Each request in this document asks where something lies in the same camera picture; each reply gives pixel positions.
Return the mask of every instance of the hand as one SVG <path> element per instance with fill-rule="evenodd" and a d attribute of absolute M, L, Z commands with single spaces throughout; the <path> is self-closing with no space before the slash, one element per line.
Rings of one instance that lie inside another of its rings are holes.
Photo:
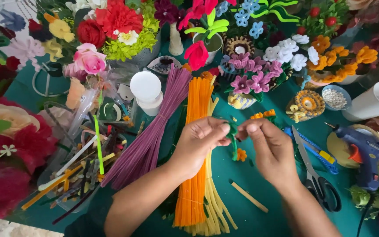
<path fill-rule="evenodd" d="M 236 137 L 245 140 L 248 136 L 254 145 L 258 170 L 279 192 L 301 184 L 289 136 L 264 118 L 247 120 L 238 127 Z"/>
<path fill-rule="evenodd" d="M 187 124 L 182 130 L 176 149 L 169 161 L 183 180 L 194 177 L 204 163 L 207 154 L 217 146 L 226 146 L 230 126 L 226 120 L 204 117 Z"/>

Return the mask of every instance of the peach rose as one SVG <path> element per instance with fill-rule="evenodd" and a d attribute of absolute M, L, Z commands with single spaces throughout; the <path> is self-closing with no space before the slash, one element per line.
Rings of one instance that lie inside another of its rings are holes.
<path fill-rule="evenodd" d="M 11 127 L 2 132 L 3 135 L 9 137 L 13 137 L 16 132 L 29 126 L 30 124 L 36 126 L 36 131 L 40 128 L 39 121 L 20 107 L 0 104 L 0 119 L 11 122 Z"/>

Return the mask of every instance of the white cup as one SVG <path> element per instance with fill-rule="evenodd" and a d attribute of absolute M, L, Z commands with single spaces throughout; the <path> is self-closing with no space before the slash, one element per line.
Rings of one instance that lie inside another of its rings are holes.
<path fill-rule="evenodd" d="M 379 82 L 352 100 L 350 108 L 341 113 L 352 122 L 379 116 Z"/>

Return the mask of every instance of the person's left hand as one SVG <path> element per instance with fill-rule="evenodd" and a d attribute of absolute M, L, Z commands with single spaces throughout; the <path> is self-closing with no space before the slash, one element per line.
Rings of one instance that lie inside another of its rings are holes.
<path fill-rule="evenodd" d="M 187 124 L 182 130 L 176 149 L 168 165 L 184 180 L 194 177 L 207 154 L 217 146 L 227 146 L 230 126 L 226 120 L 204 117 Z"/>

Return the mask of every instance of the green tablecloth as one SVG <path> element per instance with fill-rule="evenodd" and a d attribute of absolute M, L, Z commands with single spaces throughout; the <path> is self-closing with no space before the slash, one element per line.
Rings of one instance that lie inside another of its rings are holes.
<path fill-rule="evenodd" d="M 162 36 L 162 55 L 168 54 L 168 43 L 166 43 L 167 32 L 163 32 Z M 187 48 L 191 44 L 190 40 L 184 42 L 184 47 Z M 222 54 L 218 53 L 212 66 L 220 62 Z M 176 57 L 180 62 L 184 63 L 183 54 Z M 198 75 L 201 71 L 194 72 L 193 75 Z M 9 100 L 20 103 L 24 107 L 33 112 L 38 112 L 38 101 L 42 100 L 42 97 L 37 95 L 32 89 L 32 77 L 34 74 L 34 68 L 28 65 L 17 76 L 16 81 L 13 82 L 8 89 L 6 96 Z M 46 73 L 41 73 L 38 76 L 38 89 L 44 92 Z M 62 92 L 68 89 L 69 82 L 63 78 L 52 78 L 50 91 Z M 348 91 L 352 91 L 352 97 L 357 96 L 360 92 L 357 90 L 359 85 L 348 86 Z M 265 94 L 264 101 L 262 103 L 255 103 L 253 106 L 246 110 L 236 110 L 227 104 L 227 96 L 219 94 L 219 103 L 214 110 L 215 116 L 221 116 L 223 118 L 235 117 L 240 124 L 250 116 L 258 112 L 264 112 L 266 110 L 275 109 L 278 116 L 277 122 L 283 126 L 291 126 L 295 124 L 294 121 L 289 119 L 285 115 L 285 107 L 294 94 L 299 90 L 299 87 L 294 83 L 292 79 L 284 83 L 275 91 L 271 91 Z M 168 122 L 166 132 L 162 139 L 161 151 L 159 157 L 163 157 L 169 151 L 171 146 L 171 140 L 173 136 L 174 128 L 176 127 L 176 121 L 178 112 L 172 116 Z M 142 117 L 137 118 L 136 127 L 134 130 L 138 130 Z M 350 122 L 344 119 L 339 111 L 326 110 L 323 115 L 311 119 L 309 121 L 301 122 L 295 125 L 299 129 L 299 132 L 306 137 L 317 143 L 320 147 L 326 148 L 326 139 L 330 133 L 329 127 L 324 125 L 324 122 L 332 124 L 340 124 L 342 126 L 349 125 Z M 255 160 L 255 152 L 250 140 L 238 143 L 238 147 L 246 150 L 248 157 Z M 228 208 L 231 216 L 238 226 L 238 230 L 234 230 L 231 227 L 231 234 L 228 236 L 291 236 L 290 229 L 285 219 L 281 197 L 277 191 L 268 183 L 257 171 L 257 169 L 251 167 L 248 162 L 234 162 L 231 160 L 231 148 L 219 147 L 213 151 L 212 155 L 212 172 L 214 184 L 217 191 L 223 200 L 224 204 Z M 310 159 L 313 164 L 320 166 L 319 161 L 310 154 Z M 331 175 L 330 173 L 320 172 L 319 175 L 328 179 L 337 189 L 342 200 L 342 210 L 338 213 L 328 213 L 329 218 L 339 228 L 343 236 L 351 237 L 356 235 L 357 226 L 361 216 L 361 211 L 355 208 L 355 205 L 351 201 L 350 192 L 346 190 L 355 182 L 354 171 L 338 166 L 340 170 L 339 175 Z M 299 171 L 299 176 L 302 180 L 305 179 L 306 174 Z M 248 191 L 254 198 L 260 203 L 265 205 L 269 209 L 269 213 L 263 213 L 259 208 L 254 206 L 250 201 L 243 197 L 236 189 L 234 189 L 228 182 L 229 179 L 233 179 L 239 186 Z M 115 193 L 110 187 L 99 189 L 96 196 L 92 200 L 88 207 L 87 215 L 82 217 L 81 222 L 74 226 L 74 228 L 81 229 L 83 236 L 99 236 L 97 231 L 101 231 L 103 222 L 106 217 L 106 213 L 112 202 L 111 196 Z M 7 220 L 26 224 L 43 229 L 49 229 L 57 232 L 64 232 L 67 225 L 71 224 L 80 215 L 86 213 L 85 210 L 80 213 L 71 214 L 64 220 L 56 225 L 52 225 L 51 222 L 63 214 L 65 211 L 60 207 L 49 209 L 48 205 L 39 206 L 34 204 L 26 211 L 21 209 L 16 210 L 13 215 L 9 216 Z M 91 224 L 98 226 L 98 229 L 93 228 L 95 233 L 89 232 L 88 228 Z M 158 212 L 154 212 L 150 217 L 137 229 L 134 236 L 189 236 L 186 232 L 179 230 L 178 228 L 171 227 L 172 222 L 162 220 Z M 377 220 L 365 221 L 361 237 L 379 237 L 379 224 Z"/>

